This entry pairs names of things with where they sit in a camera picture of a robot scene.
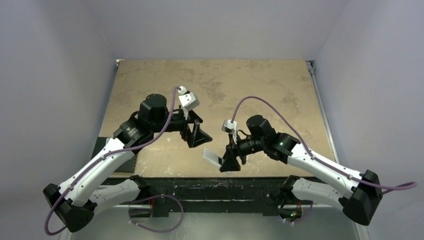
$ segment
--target purple cable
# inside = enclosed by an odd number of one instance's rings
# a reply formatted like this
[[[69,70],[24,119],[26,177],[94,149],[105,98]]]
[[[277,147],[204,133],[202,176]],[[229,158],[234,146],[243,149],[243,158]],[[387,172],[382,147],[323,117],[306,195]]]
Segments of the purple cable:
[[[147,147],[147,146],[149,146],[150,144],[152,144],[152,143],[154,143],[156,140],[158,140],[161,136],[162,136],[162,134],[164,134],[164,132],[165,132],[165,130],[167,129],[167,127],[168,127],[168,125],[170,124],[170,121],[171,121],[171,118],[172,118],[172,114],[173,114],[173,109],[174,109],[174,106],[175,106],[175,97],[176,97],[176,95],[177,95],[177,90],[179,90],[180,88],[178,87],[178,86],[176,86],[176,87],[174,87],[173,88],[173,92],[172,92],[172,102],[171,102],[171,111],[169,111],[169,114],[168,114],[168,118],[166,119],[166,122],[165,122],[165,125],[163,125],[163,128],[162,128],[162,130],[160,130],[160,132],[152,139],[152,140],[150,140],[150,141],[148,141],[148,142],[146,142],[146,143],[144,143],[144,144],[141,144],[141,145],[139,145],[139,146],[133,146],[133,147],[129,147],[129,148],[123,148],[123,149],[119,149],[119,150],[115,150],[115,151],[111,151],[111,152],[108,152],[108,153],[106,153],[106,154],[104,154],[103,156],[105,157],[105,158],[107,158],[107,157],[109,157],[110,155],[113,155],[113,154],[118,154],[118,153],[123,153],[123,152],[129,152],[129,151],[134,151],[134,150],[139,150],[139,149],[142,149],[142,148],[145,148],[145,147]],[[50,221],[50,218],[52,217],[52,215],[53,215],[53,212],[55,211],[55,209],[58,207],[58,205],[59,205],[59,203],[65,198],[65,196],[69,193],[69,191],[71,190],[71,188],[73,187],[73,186],[75,186],[75,184],[77,184],[77,182],[79,181],[79,180],[81,180],[81,178],[83,178],[95,165],[97,165],[100,161],[101,161],[102,159],[101,158],[98,158],[98,159],[96,159],[92,164],[90,164],[84,171],[82,171],[81,172],[81,174],[80,175],[78,175],[73,181],[72,181],[72,183],[70,184],[70,187],[68,187],[67,189],[65,189],[65,191],[60,195],[60,197],[56,200],[56,202],[54,202],[54,204],[51,206],[51,209],[50,209],[50,211],[48,212],[48,215],[47,215],[47,217],[45,218],[45,221],[44,221],[44,232],[45,232],[45,234],[47,234],[47,235],[49,235],[49,236],[54,236],[54,235],[56,235],[56,234],[59,234],[59,233],[61,233],[63,230],[65,230],[66,229],[66,226],[64,226],[64,227],[62,227],[61,229],[59,229],[58,231],[55,231],[55,232],[50,232],[50,230],[49,230],[49,221]]]
[[[153,229],[153,228],[150,228],[150,227],[147,227],[147,226],[143,226],[143,225],[141,225],[140,223],[136,222],[136,221],[135,221],[135,220],[131,217],[131,213],[130,213],[130,211],[128,210],[128,217],[129,217],[130,222],[131,222],[132,224],[134,224],[134,225],[136,225],[136,226],[140,227],[140,228],[143,228],[143,229],[148,230],[148,231],[150,231],[150,232],[160,233],[160,234],[169,233],[169,232],[174,231],[176,228],[178,228],[178,227],[180,226],[180,224],[183,222],[184,209],[183,209],[183,205],[181,204],[181,202],[180,202],[180,201],[178,201],[178,199],[176,199],[175,197],[173,197],[173,196],[171,196],[171,195],[163,194],[163,195],[151,196],[151,197],[148,197],[148,198],[145,198],[145,199],[141,199],[141,200],[130,201],[130,202],[128,202],[128,203],[129,203],[129,204],[139,204],[139,203],[142,203],[142,202],[145,202],[145,201],[149,201],[149,200],[152,200],[152,199],[163,198],[163,197],[170,198],[170,199],[174,200],[174,201],[175,201],[175,202],[179,205],[179,208],[181,209],[181,217],[179,218],[179,221],[177,222],[177,224],[176,224],[175,226],[173,226],[173,227],[171,227],[171,228],[169,228],[169,229],[165,229],[165,230],[158,230],[158,229]]]
[[[265,103],[266,105],[268,105],[272,110],[274,110],[274,112],[285,122],[285,124],[296,134],[296,136],[300,139],[300,141],[302,142],[302,144],[303,144],[303,147],[305,148],[305,150],[306,150],[306,152],[313,158],[313,159],[315,159],[317,162],[319,162],[320,164],[322,164],[322,165],[324,165],[324,166],[326,166],[327,168],[329,168],[329,169],[331,169],[331,170],[334,170],[334,171],[336,171],[336,172],[338,172],[339,174],[342,174],[343,176],[345,176],[345,177],[350,177],[349,176],[349,174],[348,173],[346,173],[346,172],[344,172],[344,171],[342,171],[342,170],[340,170],[340,169],[338,169],[338,168],[336,168],[336,167],[334,167],[334,166],[332,166],[332,165],[330,165],[330,164],[328,164],[328,163],[326,163],[325,161],[322,161],[321,159],[319,159],[318,157],[313,157],[314,155],[312,154],[312,152],[311,152],[311,150],[309,149],[309,147],[308,147],[308,145],[306,144],[306,142],[305,142],[305,140],[303,139],[303,137],[299,134],[299,132],[298,131],[296,131],[296,129],[292,126],[292,125],[290,125],[290,123],[283,117],[283,115],[281,115],[281,113],[280,112],[278,112],[278,110],[275,108],[275,107],[273,107],[269,102],[267,102],[266,100],[264,100],[264,99],[262,99],[262,98],[260,98],[260,97],[257,97],[257,96],[247,96],[247,97],[245,97],[245,98],[243,98],[242,100],[240,100],[240,102],[238,103],[238,105],[237,105],[237,107],[235,108],[235,110],[234,110],[234,114],[232,115],[232,119],[231,119],[231,122],[233,122],[234,121],[234,119],[236,118],[236,114],[237,114],[237,111],[239,110],[239,108],[240,108],[240,105],[246,100],[246,99],[257,99],[257,100],[260,100],[260,101],[262,101],[263,103]],[[356,182],[359,182],[359,183],[361,183],[361,184],[365,184],[365,185],[368,185],[368,186],[371,186],[371,187],[374,187],[374,188],[380,188],[380,189],[386,189],[387,191],[384,191],[383,192],[383,194],[387,194],[387,193],[390,193],[390,192],[392,192],[392,191],[400,191],[400,190],[408,190],[408,189],[412,189],[412,188],[415,188],[417,185],[418,185],[418,183],[416,182],[416,181],[411,181],[411,182],[407,182],[407,183],[403,183],[403,184],[401,184],[401,185],[398,185],[398,186],[385,186],[385,185],[379,185],[379,184],[375,184],[375,183],[371,183],[371,182],[368,182],[368,181],[364,181],[364,180],[362,180],[362,179],[359,179],[359,178],[356,178],[356,177],[352,177],[351,179],[353,179],[353,180],[355,180]]]

